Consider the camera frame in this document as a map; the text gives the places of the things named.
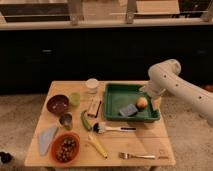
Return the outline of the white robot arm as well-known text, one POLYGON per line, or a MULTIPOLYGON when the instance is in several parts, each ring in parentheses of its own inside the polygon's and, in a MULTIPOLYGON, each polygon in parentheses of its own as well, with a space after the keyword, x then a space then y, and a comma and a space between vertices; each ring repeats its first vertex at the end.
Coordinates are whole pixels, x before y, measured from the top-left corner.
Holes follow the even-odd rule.
POLYGON ((190 104, 213 127, 213 93, 183 80, 180 72, 181 65, 176 59, 154 64, 148 70, 149 81, 142 90, 154 99, 169 91, 190 104))

